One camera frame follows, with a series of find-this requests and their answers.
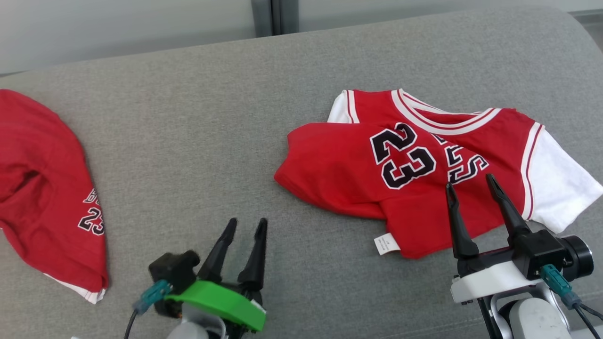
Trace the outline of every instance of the white label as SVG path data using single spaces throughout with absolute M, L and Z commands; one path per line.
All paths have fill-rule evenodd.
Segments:
M 391 235 L 391 233 L 387 233 L 375 238 L 375 245 L 377 246 L 379 255 L 400 250 L 400 246 L 398 246 L 398 243 L 396 243 L 396 240 L 394 240 L 394 237 Z

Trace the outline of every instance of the basketball jersey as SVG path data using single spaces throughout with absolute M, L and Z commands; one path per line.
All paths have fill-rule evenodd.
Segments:
M 91 303 L 109 287 L 103 213 L 77 137 L 0 89 L 0 229 L 30 266 Z
M 402 90 L 345 90 L 328 122 L 299 127 L 288 141 L 280 185 L 330 211 L 387 220 L 408 258 L 452 245 L 447 182 L 471 237 L 504 223 L 488 173 L 524 219 L 555 233 L 603 194 L 544 126 L 515 109 L 449 113 Z

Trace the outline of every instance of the gray couch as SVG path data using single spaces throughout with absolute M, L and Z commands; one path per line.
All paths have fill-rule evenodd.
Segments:
M 28 267 L 2 237 L 6 339 L 123 336 L 131 303 L 151 283 L 147 265 L 187 249 L 204 258 L 235 216 L 223 271 L 231 280 L 257 221 L 269 219 L 268 320 L 255 338 L 485 338 L 478 306 L 452 302 L 450 250 L 416 261 L 379 256 L 373 238 L 383 222 L 312 207 L 273 180 L 287 133 L 326 120 L 342 89 L 403 87 L 452 112 L 516 107 L 603 182 L 603 54 L 571 16 L 550 8 L 93 60 L 0 78 L 0 87 L 50 107 L 83 144 L 103 203 L 111 284 L 91 305 Z M 595 254 L 595 273 L 574 286 L 599 309 L 601 224 L 598 201 L 568 232 Z M 501 228 L 478 238 L 483 249 L 504 243 Z M 150 311 L 131 338 L 164 338 L 175 324 Z

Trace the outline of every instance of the wall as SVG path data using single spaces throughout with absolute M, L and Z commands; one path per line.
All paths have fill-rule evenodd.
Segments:
M 2 0 L 0 74 L 251 37 L 249 0 Z
M 603 0 L 299 0 L 300 30 L 500 3 L 603 8 Z M 254 36 L 250 0 L 2 0 L 0 74 Z
M 473 8 L 508 5 L 546 5 L 563 11 L 603 8 L 603 0 L 299 0 L 300 31 L 350 25 Z

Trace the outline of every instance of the white sleeve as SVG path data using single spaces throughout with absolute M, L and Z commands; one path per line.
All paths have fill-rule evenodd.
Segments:
M 603 187 L 544 129 L 529 160 L 528 180 L 533 198 L 529 218 L 555 233 L 562 232 L 603 194 Z
M 327 122 L 338 122 L 340 124 L 353 124 L 354 122 L 358 122 L 354 102 L 354 91 L 344 90 L 337 98 L 335 98 Z
M 52 280 L 56 280 L 61 285 L 69 287 L 70 289 L 76 291 L 77 294 L 79 294 L 82 297 L 84 297 L 86 300 L 88 300 L 93 305 L 96 305 L 97 302 L 101 301 L 101 299 L 105 295 L 105 292 L 107 291 L 107 290 L 105 290 L 103 288 L 103 289 L 101 289 L 98 292 L 91 292 L 91 291 L 86 290 L 85 288 L 82 288 L 82 287 L 79 287 L 79 286 L 75 286 L 75 285 L 71 285 L 68 282 L 64 282 L 64 281 L 60 281 L 58 279 L 55 279 L 52 276 L 50 276 L 49 274 L 44 273 L 44 275 L 47 276 L 47 277 L 50 277 Z

